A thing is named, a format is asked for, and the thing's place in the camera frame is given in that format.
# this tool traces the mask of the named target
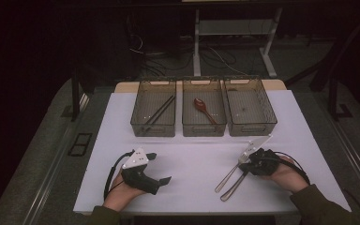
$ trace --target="sleeve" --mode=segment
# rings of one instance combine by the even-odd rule
[[[328,201],[315,185],[291,196],[302,216],[303,225],[357,225],[356,217],[340,205]]]
[[[120,219],[118,212],[104,206],[96,206],[87,225],[117,225]]]

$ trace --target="table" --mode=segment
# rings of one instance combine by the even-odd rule
[[[350,210],[335,177],[316,144],[292,91],[279,80],[263,80],[278,123],[264,149],[287,153],[296,158],[330,201]],[[157,153],[145,173],[160,179],[171,176],[169,185],[157,195],[145,194],[124,211],[129,216],[157,215],[274,215],[296,213],[290,193],[270,181],[248,175],[232,197],[222,202],[220,196],[241,175],[236,171],[228,184],[214,189],[236,164],[247,141],[257,137],[186,138],[181,126],[181,88],[177,88],[176,135],[173,138],[135,137],[130,117],[136,99],[136,82],[119,83],[108,103],[97,141],[87,166],[74,211],[88,215],[103,203],[105,182],[114,162],[124,153],[142,147]]]

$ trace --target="human hand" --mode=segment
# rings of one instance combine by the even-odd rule
[[[294,164],[293,160],[288,157],[280,157]],[[279,163],[277,170],[270,176],[263,176],[263,179],[273,180],[281,188],[291,191],[293,194],[308,187],[306,180],[294,169]]]
[[[112,190],[109,192],[103,206],[116,212],[122,211],[134,198],[145,194],[145,191],[130,187],[122,178],[122,168],[112,181]]]

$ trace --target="spoon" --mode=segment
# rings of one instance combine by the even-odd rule
[[[202,113],[205,113],[205,115],[209,119],[210,123],[217,124],[215,119],[212,117],[212,115],[210,115],[209,112],[207,112],[206,104],[202,100],[200,100],[199,98],[196,97],[194,99],[194,106],[198,111],[201,111]]]

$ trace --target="dark floor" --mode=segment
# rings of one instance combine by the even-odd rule
[[[275,40],[270,56],[278,79],[286,81],[317,63],[332,46],[332,42],[312,43],[310,46],[307,46],[307,42],[305,37],[285,37]],[[237,74],[235,70],[238,70],[247,74],[260,75],[262,79],[270,79],[258,52],[258,48],[263,43],[264,39],[255,37],[202,40],[202,75]],[[192,76],[192,60],[189,61],[192,56],[191,47],[192,45],[185,41],[184,46],[181,47],[183,53],[176,56],[152,49],[149,52],[150,57],[141,71],[141,77],[146,74]],[[225,60],[232,69],[224,65],[221,60]],[[339,137],[337,128],[341,127],[341,130],[344,130],[347,142],[355,146],[360,156],[360,105],[350,94],[348,88],[341,85],[338,90],[338,102],[349,108],[352,117],[341,118],[339,122],[333,122],[326,110],[327,88],[322,92],[313,93],[308,87],[313,76],[314,74],[307,76],[288,86],[288,89],[293,91],[314,138],[340,187],[345,188],[358,201],[356,202],[351,195],[345,192],[352,211],[360,218],[360,207],[358,206],[360,203],[360,177],[345,153],[344,139]],[[99,124],[111,91],[112,89],[98,88],[94,95],[90,95],[80,118],[74,123],[70,122],[70,118],[62,116],[66,107],[71,105],[70,81],[64,83],[28,147],[9,188],[1,199],[0,224],[21,224],[25,218],[26,221],[34,221],[34,224],[85,224],[87,217],[73,213],[72,207],[76,201],[77,191],[93,150]],[[75,134],[82,132],[93,134],[84,157],[69,157],[59,152],[60,149],[67,152]],[[39,197],[41,206],[37,211],[29,211],[36,196]],[[143,224],[139,222],[139,219],[135,218],[135,224]],[[212,224],[209,223],[209,219],[211,218],[205,218],[203,219],[205,222],[198,224]],[[237,219],[234,217],[232,219],[234,219],[232,224],[238,224]],[[276,216],[275,220],[278,225],[292,225],[298,224],[299,216]],[[151,220],[146,224],[153,223],[156,222]]]

